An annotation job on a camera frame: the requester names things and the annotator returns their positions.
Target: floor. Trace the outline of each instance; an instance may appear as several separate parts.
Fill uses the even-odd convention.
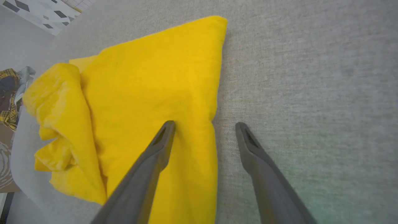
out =
[[[45,213],[23,192],[14,193],[7,224],[49,224]]]

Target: gray fabric surface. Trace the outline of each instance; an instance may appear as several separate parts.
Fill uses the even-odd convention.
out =
[[[98,1],[52,42],[52,64],[204,16],[228,19],[218,110],[217,223],[259,223],[234,124],[248,124],[320,223],[396,223],[398,4],[395,0]],[[45,145],[23,112],[16,183],[57,223],[99,206],[56,192],[33,170]]]

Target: folded towel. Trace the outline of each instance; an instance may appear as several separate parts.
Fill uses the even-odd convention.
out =
[[[150,223],[214,223],[217,108],[226,19],[211,16],[56,64],[23,102],[43,140],[35,169],[60,192],[103,204],[162,124],[176,122]]]

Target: yellow cloth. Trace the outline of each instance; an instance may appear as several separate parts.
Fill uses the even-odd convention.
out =
[[[226,19],[211,16],[56,64],[26,91],[43,140],[35,169],[103,204],[162,124],[176,122],[150,223],[214,223],[217,108]]]

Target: yellow plaid cloth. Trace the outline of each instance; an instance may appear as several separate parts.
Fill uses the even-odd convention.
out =
[[[15,71],[13,69],[6,69],[4,71],[0,71],[0,80],[8,76],[13,77],[15,82],[15,87],[18,87],[20,78],[18,77],[17,74],[15,74]],[[14,104],[16,89],[13,91],[11,95],[10,110],[0,111],[0,122],[2,122],[5,126],[11,128],[14,131],[17,129],[17,123],[18,123],[18,110],[17,106],[15,106]]]

